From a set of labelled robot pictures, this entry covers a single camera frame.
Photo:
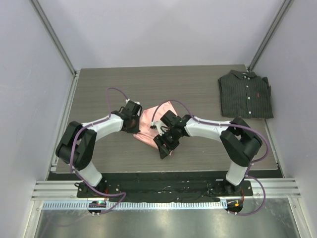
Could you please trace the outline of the pink satin napkin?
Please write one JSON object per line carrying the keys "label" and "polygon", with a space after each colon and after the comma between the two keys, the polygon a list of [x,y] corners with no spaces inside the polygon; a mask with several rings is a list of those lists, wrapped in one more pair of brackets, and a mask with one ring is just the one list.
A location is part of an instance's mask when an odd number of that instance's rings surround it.
{"label": "pink satin napkin", "polygon": [[[155,110],[158,106],[146,109],[142,112],[140,116],[140,125],[139,125],[139,132],[136,134],[133,134],[133,137],[149,146],[152,146],[156,149],[158,149],[156,143],[154,142],[154,138],[159,135],[159,132],[157,129],[151,129],[151,120],[154,115]],[[157,110],[154,121],[159,121],[161,117],[167,112],[171,110],[175,115],[177,115],[177,112],[175,108],[173,107],[172,103],[170,101],[162,104],[160,108]]]}

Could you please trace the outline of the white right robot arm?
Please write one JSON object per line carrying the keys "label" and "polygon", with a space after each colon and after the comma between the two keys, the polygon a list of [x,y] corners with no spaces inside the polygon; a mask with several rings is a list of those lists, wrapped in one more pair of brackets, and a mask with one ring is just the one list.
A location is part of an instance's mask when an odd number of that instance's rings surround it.
{"label": "white right robot arm", "polygon": [[222,143],[231,164],[224,180],[213,189],[217,195],[234,196],[241,191],[248,167],[263,144],[260,137],[239,118],[215,122],[191,115],[180,117],[169,110],[159,120],[152,121],[150,128],[158,131],[154,142],[161,159],[178,147],[182,137],[203,137]]}

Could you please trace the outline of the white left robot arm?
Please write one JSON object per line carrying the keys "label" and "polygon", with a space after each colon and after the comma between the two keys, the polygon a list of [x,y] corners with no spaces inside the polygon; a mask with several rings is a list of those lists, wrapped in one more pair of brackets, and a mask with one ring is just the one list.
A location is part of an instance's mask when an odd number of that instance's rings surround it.
{"label": "white left robot arm", "polygon": [[72,121],[68,124],[55,155],[89,184],[88,192],[93,197],[102,197],[106,190],[106,181],[92,162],[95,143],[112,133],[138,133],[141,113],[140,103],[128,99],[124,107],[104,118],[88,123]]}

